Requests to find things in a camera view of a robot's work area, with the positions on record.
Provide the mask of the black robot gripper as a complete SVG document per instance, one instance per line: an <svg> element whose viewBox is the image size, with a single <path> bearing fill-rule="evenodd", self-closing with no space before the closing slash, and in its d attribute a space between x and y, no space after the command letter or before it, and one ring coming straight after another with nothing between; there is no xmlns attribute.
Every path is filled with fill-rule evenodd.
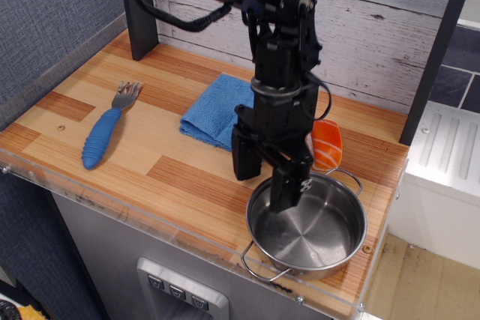
<svg viewBox="0 0 480 320"><path fill-rule="evenodd" d="M239 105L232 130L232 161L236 178L246 181L261 173L262 161L274 167L270 211L297 206L301 191L310 186L313 163L306 135L311 132L317 107L315 82L292 88L272 88L252 82L253 106Z"/></svg>

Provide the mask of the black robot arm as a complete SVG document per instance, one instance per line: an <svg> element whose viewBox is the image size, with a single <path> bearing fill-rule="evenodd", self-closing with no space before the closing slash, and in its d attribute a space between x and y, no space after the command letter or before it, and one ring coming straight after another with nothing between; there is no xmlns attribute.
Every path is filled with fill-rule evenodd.
<svg viewBox="0 0 480 320"><path fill-rule="evenodd" d="M306 143L312 131L321 81L312 70L321 45L315 30L316 0L217 0L241 11L248 28L255 71L253 106L237 106L232 129L235 176L258 176L273 168L270 209L299 203L311 185L313 157Z"/></svg>

